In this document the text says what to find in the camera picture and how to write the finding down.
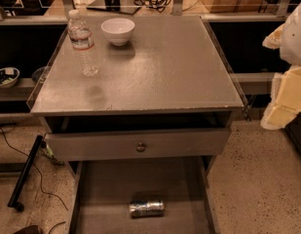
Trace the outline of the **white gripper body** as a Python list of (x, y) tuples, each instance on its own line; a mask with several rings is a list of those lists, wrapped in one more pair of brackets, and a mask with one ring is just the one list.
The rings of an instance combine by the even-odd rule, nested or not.
[(290, 64), (301, 66), (301, 3), (283, 25), (280, 56)]

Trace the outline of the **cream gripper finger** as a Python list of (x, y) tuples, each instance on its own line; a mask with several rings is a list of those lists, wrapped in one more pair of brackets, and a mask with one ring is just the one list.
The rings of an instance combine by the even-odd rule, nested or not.
[(266, 130), (283, 129), (301, 112), (301, 66), (291, 65), (272, 80), (271, 101), (264, 111), (260, 126)]
[(282, 43), (283, 24), (277, 27), (272, 33), (265, 37), (262, 46), (268, 49), (278, 49)]

